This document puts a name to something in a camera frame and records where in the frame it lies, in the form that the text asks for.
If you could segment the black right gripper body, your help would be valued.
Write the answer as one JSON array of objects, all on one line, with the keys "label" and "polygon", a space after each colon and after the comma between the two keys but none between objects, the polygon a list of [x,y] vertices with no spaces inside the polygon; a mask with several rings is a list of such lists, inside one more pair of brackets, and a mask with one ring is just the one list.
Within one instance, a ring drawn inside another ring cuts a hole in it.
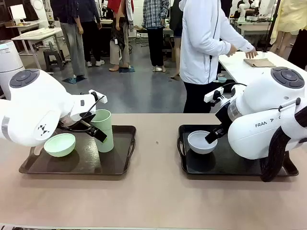
[{"label": "black right gripper body", "polygon": [[217,127],[217,130],[228,131],[229,127],[233,123],[234,117],[232,112],[230,111],[230,101],[225,103],[215,114],[218,120],[221,122]]}]

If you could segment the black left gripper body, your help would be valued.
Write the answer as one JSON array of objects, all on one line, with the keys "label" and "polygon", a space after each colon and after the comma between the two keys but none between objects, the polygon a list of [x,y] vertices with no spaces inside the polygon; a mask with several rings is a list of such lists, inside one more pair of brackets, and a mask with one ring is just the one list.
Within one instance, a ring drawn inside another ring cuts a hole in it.
[{"label": "black left gripper body", "polygon": [[84,112],[81,113],[81,118],[78,121],[74,121],[71,115],[68,114],[59,120],[58,129],[75,133],[86,133],[90,136],[94,136],[96,134],[96,128],[90,124],[94,117],[95,114]]}]

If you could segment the person's left hand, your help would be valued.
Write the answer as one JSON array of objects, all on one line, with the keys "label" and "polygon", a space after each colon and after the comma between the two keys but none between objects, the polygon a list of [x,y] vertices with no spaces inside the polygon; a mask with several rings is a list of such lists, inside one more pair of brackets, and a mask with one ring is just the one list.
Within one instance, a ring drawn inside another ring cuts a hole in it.
[{"label": "person's left hand", "polygon": [[231,47],[230,47],[230,50],[229,52],[226,54],[228,57],[232,56],[238,49],[233,45],[231,44]]}]

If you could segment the person's right hand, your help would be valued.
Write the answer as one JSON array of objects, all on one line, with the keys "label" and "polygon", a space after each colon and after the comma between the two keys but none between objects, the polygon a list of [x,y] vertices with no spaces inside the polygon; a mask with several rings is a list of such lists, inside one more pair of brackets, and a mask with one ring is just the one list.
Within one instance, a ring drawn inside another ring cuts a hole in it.
[{"label": "person's right hand", "polygon": [[258,55],[258,53],[257,53],[256,49],[253,48],[250,51],[246,52],[245,55],[246,55],[246,58],[253,59]]}]

